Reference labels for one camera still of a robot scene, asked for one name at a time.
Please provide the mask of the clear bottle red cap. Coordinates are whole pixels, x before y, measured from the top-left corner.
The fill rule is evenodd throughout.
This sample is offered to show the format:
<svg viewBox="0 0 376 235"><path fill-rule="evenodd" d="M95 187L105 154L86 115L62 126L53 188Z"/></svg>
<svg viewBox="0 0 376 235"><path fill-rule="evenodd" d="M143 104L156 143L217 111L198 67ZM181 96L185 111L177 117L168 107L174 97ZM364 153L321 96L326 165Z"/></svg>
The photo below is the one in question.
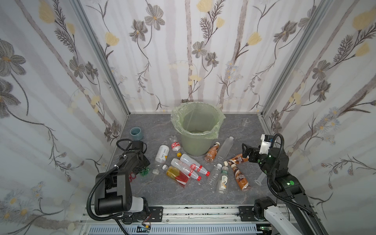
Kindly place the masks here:
<svg viewBox="0 0 376 235"><path fill-rule="evenodd" d="M206 170L198 161L191 158L188 154L183 154L180 161L190 166L191 169L206 176L210 176L210 172Z"/></svg>
<svg viewBox="0 0 376 235"><path fill-rule="evenodd" d="M172 159L171 165L179 169L181 172L183 172L185 175L189 176L190 178L193 178L196 181L201 181L201 176L199 176L190 166L188 166L186 163L183 163L179 159L177 158Z"/></svg>

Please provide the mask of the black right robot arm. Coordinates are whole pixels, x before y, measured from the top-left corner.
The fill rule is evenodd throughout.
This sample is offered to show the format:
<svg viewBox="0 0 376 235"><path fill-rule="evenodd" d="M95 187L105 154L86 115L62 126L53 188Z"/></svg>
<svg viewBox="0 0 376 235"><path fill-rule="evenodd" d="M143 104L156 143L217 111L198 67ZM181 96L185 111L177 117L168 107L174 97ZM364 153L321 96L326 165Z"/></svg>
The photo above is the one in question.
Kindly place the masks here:
<svg viewBox="0 0 376 235"><path fill-rule="evenodd" d="M258 164L266 176L269 191L285 203L297 225L283 215L270 197L255 200L253 215L257 220L269 222L281 235L326 235L327 231L310 205L304 187L288 170L289 157L284 145L282 134L262 135L259 147L242 144L242 155L250 163Z"/></svg>

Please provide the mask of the teal ceramic cup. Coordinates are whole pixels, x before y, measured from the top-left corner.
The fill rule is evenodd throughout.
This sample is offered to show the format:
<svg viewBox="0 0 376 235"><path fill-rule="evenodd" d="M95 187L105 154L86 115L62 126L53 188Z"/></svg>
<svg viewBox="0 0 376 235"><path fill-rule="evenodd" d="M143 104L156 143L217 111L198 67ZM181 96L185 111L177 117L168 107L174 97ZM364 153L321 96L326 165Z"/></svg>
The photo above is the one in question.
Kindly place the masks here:
<svg viewBox="0 0 376 235"><path fill-rule="evenodd" d="M143 131L140 127L133 127L130 130L130 136L133 141L141 141L144 138Z"/></svg>

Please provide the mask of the orange brown coffee bottle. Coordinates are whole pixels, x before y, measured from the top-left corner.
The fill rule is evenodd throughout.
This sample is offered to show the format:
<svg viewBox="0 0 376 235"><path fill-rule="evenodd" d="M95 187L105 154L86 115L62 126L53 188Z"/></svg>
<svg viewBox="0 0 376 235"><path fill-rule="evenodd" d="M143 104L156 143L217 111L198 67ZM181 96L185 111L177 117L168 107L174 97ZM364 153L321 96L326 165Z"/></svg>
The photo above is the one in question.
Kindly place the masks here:
<svg viewBox="0 0 376 235"><path fill-rule="evenodd" d="M213 162L216 155L217 155L217 152L218 152L218 148L220 147L220 143L219 142L216 142L210 149L209 151L206 153L205 155L205 161L206 162Z"/></svg>

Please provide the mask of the red handled scissors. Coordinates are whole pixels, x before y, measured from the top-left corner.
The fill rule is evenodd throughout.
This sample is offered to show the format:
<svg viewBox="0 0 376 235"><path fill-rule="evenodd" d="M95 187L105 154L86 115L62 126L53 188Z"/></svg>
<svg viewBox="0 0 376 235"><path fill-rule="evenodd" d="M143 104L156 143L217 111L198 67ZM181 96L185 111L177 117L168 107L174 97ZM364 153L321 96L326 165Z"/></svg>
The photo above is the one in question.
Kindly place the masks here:
<svg viewBox="0 0 376 235"><path fill-rule="evenodd" d="M131 172L129 175L129 181L132 182L134 179L136 179L136 174L134 172Z"/></svg>

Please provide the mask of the clear plastic measuring cup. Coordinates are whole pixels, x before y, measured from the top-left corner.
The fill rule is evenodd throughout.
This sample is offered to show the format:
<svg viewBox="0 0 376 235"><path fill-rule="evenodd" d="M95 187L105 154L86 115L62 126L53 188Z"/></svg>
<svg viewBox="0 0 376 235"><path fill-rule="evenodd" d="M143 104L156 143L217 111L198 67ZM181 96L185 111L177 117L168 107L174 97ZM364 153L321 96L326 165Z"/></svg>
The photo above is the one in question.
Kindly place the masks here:
<svg viewBox="0 0 376 235"><path fill-rule="evenodd" d="M242 122L242 126L247 127L249 125L249 123L250 123L250 120L248 118L244 118L243 122Z"/></svg>

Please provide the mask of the yellow red label tea bottle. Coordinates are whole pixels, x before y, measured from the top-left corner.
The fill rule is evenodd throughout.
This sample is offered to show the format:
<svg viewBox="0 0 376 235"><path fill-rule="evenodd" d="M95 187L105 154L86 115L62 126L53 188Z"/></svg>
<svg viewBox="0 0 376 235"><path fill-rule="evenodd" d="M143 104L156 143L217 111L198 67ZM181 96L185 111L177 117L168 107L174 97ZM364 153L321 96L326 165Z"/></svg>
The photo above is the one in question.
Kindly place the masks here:
<svg viewBox="0 0 376 235"><path fill-rule="evenodd" d="M163 165L162 169L170 179L174 180L183 188L187 185L187 182L190 179L189 176L185 175L178 168L175 168L173 166L168 166L165 164Z"/></svg>

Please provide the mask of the green label water bottle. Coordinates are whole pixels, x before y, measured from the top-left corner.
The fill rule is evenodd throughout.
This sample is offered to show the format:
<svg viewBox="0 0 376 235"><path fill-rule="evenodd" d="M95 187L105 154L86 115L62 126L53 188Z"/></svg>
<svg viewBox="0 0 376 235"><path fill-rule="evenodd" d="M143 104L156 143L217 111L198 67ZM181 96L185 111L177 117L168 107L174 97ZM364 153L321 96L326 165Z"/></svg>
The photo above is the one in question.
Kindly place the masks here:
<svg viewBox="0 0 376 235"><path fill-rule="evenodd" d="M223 166L221 169L221 174L217 181L217 192L220 194L225 194L227 192L227 184L228 184L228 167Z"/></svg>

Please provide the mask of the frosted clear square bottle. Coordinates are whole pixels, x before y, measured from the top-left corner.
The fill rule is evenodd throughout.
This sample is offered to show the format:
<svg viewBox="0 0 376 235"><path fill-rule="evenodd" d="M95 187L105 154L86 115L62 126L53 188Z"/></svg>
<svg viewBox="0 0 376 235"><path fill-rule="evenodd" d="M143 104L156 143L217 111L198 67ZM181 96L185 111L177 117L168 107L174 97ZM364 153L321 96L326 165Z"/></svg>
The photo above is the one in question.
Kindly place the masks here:
<svg viewBox="0 0 376 235"><path fill-rule="evenodd" d="M228 153L230 152L232 146L234 144L234 137L229 137L227 138L224 142L223 145L219 148L219 151L217 152L217 158L221 161L224 160Z"/></svg>

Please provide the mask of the brown swirl coffee bottle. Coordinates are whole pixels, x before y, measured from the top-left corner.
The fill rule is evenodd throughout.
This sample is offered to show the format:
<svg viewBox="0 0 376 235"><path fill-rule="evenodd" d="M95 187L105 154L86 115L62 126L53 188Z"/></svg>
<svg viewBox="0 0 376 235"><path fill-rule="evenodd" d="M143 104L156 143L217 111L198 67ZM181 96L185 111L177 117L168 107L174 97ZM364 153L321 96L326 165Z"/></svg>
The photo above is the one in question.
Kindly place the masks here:
<svg viewBox="0 0 376 235"><path fill-rule="evenodd" d="M237 164L241 164L241 163L248 162L248 161L249 161L249 156L243 157L242 154L238 154L235 157L224 161L223 163L225 166L231 166L232 164L237 165Z"/></svg>

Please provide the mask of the green mesh waste bin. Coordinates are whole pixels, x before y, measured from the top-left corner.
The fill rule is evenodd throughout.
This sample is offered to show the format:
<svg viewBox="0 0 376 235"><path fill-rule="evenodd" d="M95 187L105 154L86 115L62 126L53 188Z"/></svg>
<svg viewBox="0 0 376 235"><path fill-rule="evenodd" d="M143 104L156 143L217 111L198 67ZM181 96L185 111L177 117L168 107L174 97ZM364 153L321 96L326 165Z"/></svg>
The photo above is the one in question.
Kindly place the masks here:
<svg viewBox="0 0 376 235"><path fill-rule="evenodd" d="M204 102L181 103L171 111L171 122L180 134L184 151L193 156L207 153L225 120L222 111Z"/></svg>

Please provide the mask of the brown coffee bottle label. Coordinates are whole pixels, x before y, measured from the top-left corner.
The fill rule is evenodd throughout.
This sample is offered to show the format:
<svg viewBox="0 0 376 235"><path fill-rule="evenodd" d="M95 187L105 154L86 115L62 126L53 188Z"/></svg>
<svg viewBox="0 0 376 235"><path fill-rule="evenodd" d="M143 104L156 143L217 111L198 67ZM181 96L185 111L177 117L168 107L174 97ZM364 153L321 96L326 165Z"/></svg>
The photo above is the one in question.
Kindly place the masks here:
<svg viewBox="0 0 376 235"><path fill-rule="evenodd" d="M236 164L231 164L231 169L234 172L234 176L240 190L249 190L249 182L246 179L245 175L239 170L238 166Z"/></svg>

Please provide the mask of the clear bottle red cap upper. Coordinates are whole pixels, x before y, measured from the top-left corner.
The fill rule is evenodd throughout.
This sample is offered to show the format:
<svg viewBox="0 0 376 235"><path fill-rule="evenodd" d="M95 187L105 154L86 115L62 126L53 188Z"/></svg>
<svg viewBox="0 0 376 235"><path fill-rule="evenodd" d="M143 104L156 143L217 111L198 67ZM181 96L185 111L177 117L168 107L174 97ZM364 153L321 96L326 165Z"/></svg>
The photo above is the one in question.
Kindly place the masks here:
<svg viewBox="0 0 376 235"><path fill-rule="evenodd" d="M191 169L206 176L210 176L210 172L206 170L198 161L191 158L188 154L183 154L180 161L190 166Z"/></svg>

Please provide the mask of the white label clear bottle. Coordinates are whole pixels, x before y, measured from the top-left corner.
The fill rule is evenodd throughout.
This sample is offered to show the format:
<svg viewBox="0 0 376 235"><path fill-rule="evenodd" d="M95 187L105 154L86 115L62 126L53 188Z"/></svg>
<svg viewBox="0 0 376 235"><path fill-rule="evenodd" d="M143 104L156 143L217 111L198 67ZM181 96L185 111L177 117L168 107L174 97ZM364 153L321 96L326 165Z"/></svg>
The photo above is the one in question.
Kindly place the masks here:
<svg viewBox="0 0 376 235"><path fill-rule="evenodd" d="M154 175L160 174L160 171L167 160L168 153L169 147L167 145L161 145L159 147L154 161L154 169L152 170Z"/></svg>

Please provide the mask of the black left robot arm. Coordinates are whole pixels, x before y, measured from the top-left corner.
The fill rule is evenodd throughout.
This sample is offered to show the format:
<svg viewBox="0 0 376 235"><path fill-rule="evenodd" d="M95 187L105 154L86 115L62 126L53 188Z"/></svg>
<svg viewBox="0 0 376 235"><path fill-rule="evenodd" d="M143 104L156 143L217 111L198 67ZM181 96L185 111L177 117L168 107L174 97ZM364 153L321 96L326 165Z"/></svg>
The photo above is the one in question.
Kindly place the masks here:
<svg viewBox="0 0 376 235"><path fill-rule="evenodd" d="M95 221L113 219L126 224L145 221L151 216L147 200L133 196L131 181L150 165L145 156L147 144L120 139L116 145L122 154L111 169L96 176L87 199L87 214Z"/></svg>

